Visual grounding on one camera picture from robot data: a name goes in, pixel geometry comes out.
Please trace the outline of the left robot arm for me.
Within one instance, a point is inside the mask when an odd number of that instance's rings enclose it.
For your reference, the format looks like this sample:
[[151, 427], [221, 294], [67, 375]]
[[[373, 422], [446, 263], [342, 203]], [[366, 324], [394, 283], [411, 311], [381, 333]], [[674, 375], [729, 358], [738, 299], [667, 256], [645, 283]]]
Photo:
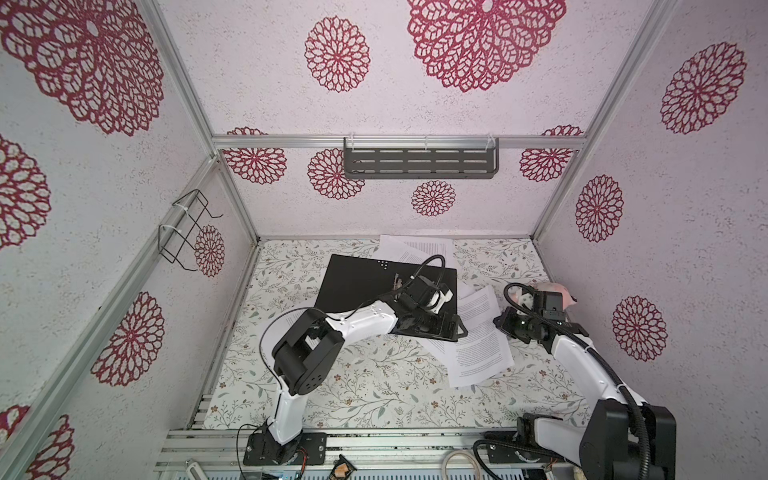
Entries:
[[297, 440], [308, 396], [328, 377], [343, 348], [385, 334], [451, 343], [467, 337], [460, 315], [447, 307], [452, 300], [447, 285], [419, 275], [349, 312], [295, 308], [299, 317], [287, 331], [259, 345], [262, 361], [277, 383], [267, 437], [280, 447]]

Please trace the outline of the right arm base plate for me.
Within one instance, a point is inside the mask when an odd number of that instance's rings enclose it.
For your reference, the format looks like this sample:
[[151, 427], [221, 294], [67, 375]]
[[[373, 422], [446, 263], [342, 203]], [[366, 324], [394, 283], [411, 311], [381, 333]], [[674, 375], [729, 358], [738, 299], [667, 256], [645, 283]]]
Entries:
[[525, 413], [517, 418], [514, 430], [484, 433], [483, 439], [486, 441], [485, 447], [490, 462], [509, 464], [563, 461], [562, 456], [534, 441], [534, 421], [537, 419], [558, 420], [558, 417]]

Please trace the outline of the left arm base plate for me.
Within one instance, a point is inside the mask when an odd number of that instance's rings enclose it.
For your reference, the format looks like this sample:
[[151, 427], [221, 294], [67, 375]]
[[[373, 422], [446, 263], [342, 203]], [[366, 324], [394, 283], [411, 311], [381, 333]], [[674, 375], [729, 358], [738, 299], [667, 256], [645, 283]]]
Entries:
[[325, 462], [328, 436], [325, 433], [301, 433], [285, 445], [272, 435], [252, 433], [248, 437], [242, 464], [244, 466], [317, 466]]

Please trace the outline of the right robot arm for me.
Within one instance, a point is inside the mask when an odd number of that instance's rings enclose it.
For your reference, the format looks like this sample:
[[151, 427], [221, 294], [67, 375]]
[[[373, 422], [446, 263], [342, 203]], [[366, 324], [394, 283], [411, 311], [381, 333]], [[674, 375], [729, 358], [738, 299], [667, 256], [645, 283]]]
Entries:
[[479, 449], [498, 446], [567, 461], [588, 479], [673, 479], [676, 475], [677, 425], [665, 407], [648, 403], [620, 378], [599, 354], [580, 325], [552, 320], [512, 305], [493, 320], [495, 327], [526, 344], [535, 341], [575, 381], [591, 405], [585, 427], [542, 415], [518, 419], [518, 440], [484, 437], [472, 445], [478, 467], [498, 477]]

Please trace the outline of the blue black folder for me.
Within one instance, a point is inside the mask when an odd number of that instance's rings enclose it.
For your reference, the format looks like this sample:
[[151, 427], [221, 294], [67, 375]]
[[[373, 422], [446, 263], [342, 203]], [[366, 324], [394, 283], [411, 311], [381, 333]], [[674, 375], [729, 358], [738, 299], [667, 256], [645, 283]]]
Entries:
[[374, 260], [333, 254], [330, 257], [315, 306], [329, 314], [339, 315], [360, 311], [381, 301], [395, 311], [395, 294], [411, 278], [424, 276], [454, 296], [440, 310], [443, 314], [458, 314], [456, 270], [445, 262], [433, 259], [426, 265], [387, 260]]

